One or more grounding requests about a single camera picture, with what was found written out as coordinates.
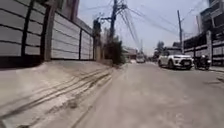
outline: suv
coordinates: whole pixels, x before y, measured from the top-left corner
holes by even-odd
[[[165,47],[158,59],[158,65],[159,67],[166,66],[170,69],[180,67],[190,70],[193,67],[193,59],[190,55],[182,54],[179,48]]]

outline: bush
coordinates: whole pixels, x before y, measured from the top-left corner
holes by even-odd
[[[122,42],[108,43],[105,45],[105,58],[111,59],[116,65],[125,63],[122,51]]]

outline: sky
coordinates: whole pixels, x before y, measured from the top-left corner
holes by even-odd
[[[180,11],[184,39],[198,34],[196,16],[208,7],[207,0],[124,0],[128,8],[144,14],[147,19],[131,13],[139,40],[143,43],[143,50],[152,55],[158,41],[163,41],[166,46],[179,41],[177,10]],[[98,16],[110,17],[113,0],[80,0],[78,17],[92,27],[92,22]],[[102,28],[109,28],[105,21]],[[116,20],[116,34],[120,36],[123,45],[139,48],[118,15]]]

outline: motorcycle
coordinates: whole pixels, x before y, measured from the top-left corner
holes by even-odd
[[[205,70],[209,70],[211,66],[211,60],[209,60],[208,56],[202,55],[194,59],[194,65],[195,69],[204,68]]]

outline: car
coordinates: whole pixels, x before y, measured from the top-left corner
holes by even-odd
[[[144,55],[137,55],[136,62],[137,63],[145,63],[145,57],[144,57]]]
[[[190,55],[184,55],[181,49],[174,47],[165,47],[158,59],[159,67],[166,66],[170,69],[185,68],[191,70],[193,67],[193,58]]]

